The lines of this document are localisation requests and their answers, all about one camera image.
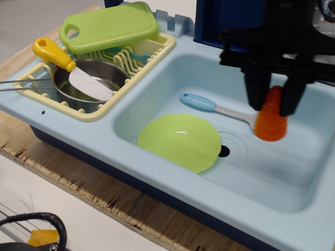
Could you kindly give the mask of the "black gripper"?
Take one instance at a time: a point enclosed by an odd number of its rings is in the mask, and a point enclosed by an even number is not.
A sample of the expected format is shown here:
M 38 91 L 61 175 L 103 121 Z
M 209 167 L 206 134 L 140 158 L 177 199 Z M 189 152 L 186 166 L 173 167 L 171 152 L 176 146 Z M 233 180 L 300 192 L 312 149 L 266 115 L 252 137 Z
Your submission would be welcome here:
M 256 27 L 226 29 L 219 38 L 224 47 L 220 64 L 244 72 L 248 102 L 254 110 L 263 107 L 271 73 L 288 76 L 282 89 L 281 117 L 295 113 L 307 82 L 334 82 L 334 65 L 315 61 L 317 55 L 334 55 L 334 38 L 313 26 L 292 37 Z

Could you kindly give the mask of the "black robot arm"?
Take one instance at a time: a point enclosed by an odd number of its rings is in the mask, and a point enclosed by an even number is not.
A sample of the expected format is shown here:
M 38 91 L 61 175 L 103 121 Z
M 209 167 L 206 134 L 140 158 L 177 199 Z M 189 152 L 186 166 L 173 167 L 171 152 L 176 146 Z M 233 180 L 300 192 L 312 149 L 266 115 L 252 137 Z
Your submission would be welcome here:
M 334 65 L 315 61 L 334 55 L 334 39 L 314 26 L 321 1 L 266 1 L 263 25 L 221 32 L 222 65 L 244 73 L 249 105 L 259 111 L 273 73 L 287 76 L 280 115 L 294 114 L 307 84 L 334 82 Z

